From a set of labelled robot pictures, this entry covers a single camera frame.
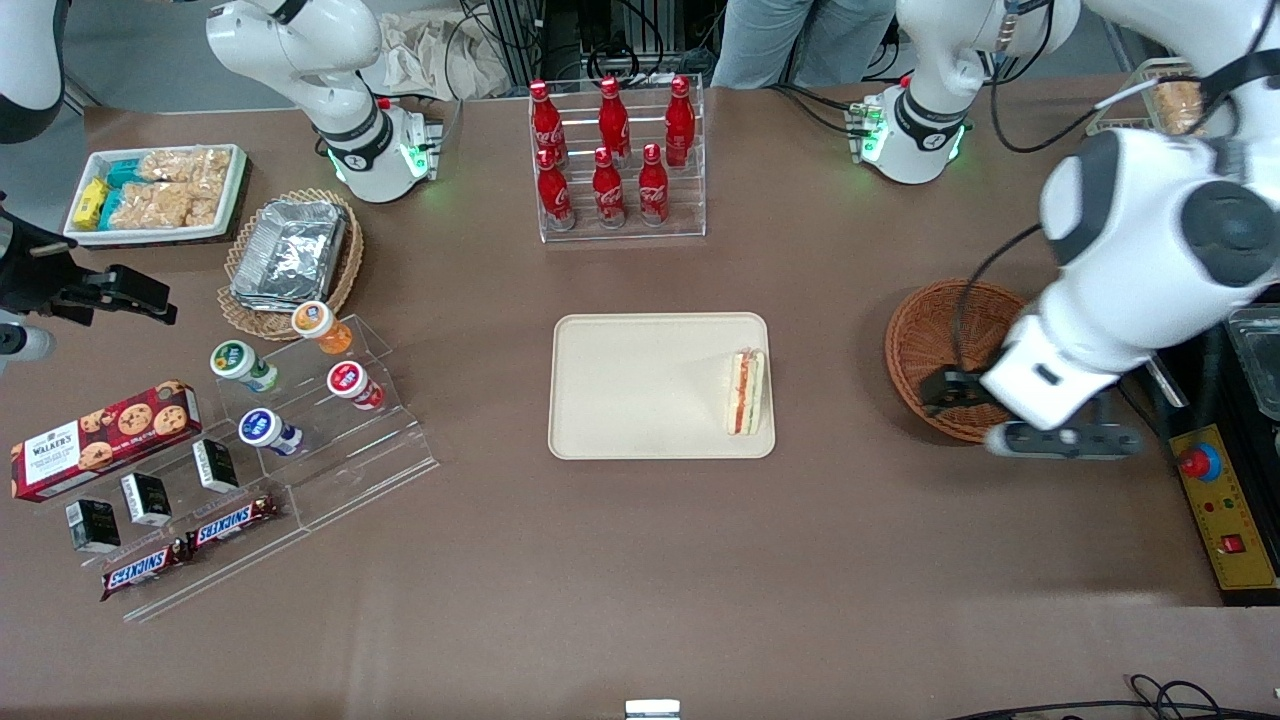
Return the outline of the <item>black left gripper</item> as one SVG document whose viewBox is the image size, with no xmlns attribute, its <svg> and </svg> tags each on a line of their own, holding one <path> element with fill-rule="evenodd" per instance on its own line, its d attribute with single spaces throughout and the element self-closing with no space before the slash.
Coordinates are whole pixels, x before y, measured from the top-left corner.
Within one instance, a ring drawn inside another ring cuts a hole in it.
<svg viewBox="0 0 1280 720">
<path fill-rule="evenodd" d="M 1001 406 L 980 383 L 980 373 L 942 366 L 934 373 L 934 383 L 937 386 L 920 387 L 920 402 L 927 413 L 943 413 L 961 406 Z"/>
</svg>

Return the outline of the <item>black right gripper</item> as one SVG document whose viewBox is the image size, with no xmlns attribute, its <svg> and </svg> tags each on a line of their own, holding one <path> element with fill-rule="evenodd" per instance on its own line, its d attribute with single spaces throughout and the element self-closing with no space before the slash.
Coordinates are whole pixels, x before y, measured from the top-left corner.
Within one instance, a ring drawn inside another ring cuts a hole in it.
<svg viewBox="0 0 1280 720">
<path fill-rule="evenodd" d="M 78 301 L 88 272 L 70 251 L 74 240 L 52 233 L 1 210 L 1 309 L 19 316 L 36 313 L 90 325 L 95 310 L 128 313 L 174 325 L 178 309 L 169 302 L 170 287 L 120 264 L 99 273 L 99 288 L 88 305 Z"/>
</svg>

